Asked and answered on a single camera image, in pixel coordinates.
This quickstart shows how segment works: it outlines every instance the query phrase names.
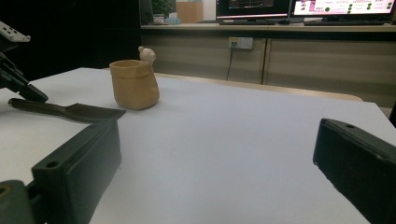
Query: computer monitor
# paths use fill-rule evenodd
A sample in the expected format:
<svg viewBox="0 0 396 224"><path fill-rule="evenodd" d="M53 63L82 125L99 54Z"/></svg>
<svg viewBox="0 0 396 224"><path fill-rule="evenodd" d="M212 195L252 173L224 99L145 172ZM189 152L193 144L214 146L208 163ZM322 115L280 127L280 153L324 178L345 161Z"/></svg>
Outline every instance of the computer monitor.
<svg viewBox="0 0 396 224"><path fill-rule="evenodd" d="M290 0L216 0L216 20L286 19Z"/></svg>
<svg viewBox="0 0 396 224"><path fill-rule="evenodd" d="M291 17L318 17L328 21L388 21L395 0L292 0Z"/></svg>

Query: small figurine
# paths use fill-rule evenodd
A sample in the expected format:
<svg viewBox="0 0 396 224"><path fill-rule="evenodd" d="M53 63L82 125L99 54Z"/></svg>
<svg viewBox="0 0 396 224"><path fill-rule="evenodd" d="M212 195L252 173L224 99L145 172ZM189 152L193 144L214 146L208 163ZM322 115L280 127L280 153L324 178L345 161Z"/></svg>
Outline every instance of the small figurine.
<svg viewBox="0 0 396 224"><path fill-rule="evenodd" d="M141 64L151 64L155 61L155 53L152 49L145 49L142 46L139 47L140 51L140 63Z"/></svg>

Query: white tabletop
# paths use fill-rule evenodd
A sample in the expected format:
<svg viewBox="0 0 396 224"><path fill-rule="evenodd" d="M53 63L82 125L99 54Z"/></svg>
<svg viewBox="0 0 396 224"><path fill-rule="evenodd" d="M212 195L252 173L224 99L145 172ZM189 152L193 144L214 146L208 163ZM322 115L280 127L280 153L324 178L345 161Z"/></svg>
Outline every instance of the white tabletop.
<svg viewBox="0 0 396 224"><path fill-rule="evenodd" d="M322 118L396 146L372 103L157 77L152 108L119 119L122 165L92 223L368 223L312 162ZM119 108L109 71L78 69L34 81L48 103ZM87 124L22 112L0 90L0 181L30 168Z"/></svg>

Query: black handle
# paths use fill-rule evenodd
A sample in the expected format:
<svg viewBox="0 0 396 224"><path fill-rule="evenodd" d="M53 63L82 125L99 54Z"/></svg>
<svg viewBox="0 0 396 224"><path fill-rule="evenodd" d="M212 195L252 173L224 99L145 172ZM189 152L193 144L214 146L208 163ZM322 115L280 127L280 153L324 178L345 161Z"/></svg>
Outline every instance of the black handle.
<svg viewBox="0 0 396 224"><path fill-rule="evenodd" d="M18 108L25 111L36 112L40 114L48 115L62 115L64 107L59 105L46 104L42 102L27 101L21 99L12 98L8 101L8 104L14 108Z"/></svg>

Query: tan cup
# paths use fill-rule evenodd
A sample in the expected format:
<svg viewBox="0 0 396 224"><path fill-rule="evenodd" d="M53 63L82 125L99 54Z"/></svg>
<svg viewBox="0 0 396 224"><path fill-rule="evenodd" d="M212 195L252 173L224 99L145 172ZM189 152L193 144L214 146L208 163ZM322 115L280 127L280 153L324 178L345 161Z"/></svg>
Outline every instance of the tan cup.
<svg viewBox="0 0 396 224"><path fill-rule="evenodd" d="M160 99L152 65L126 60L110 64L114 98L120 106L141 110L157 104Z"/></svg>

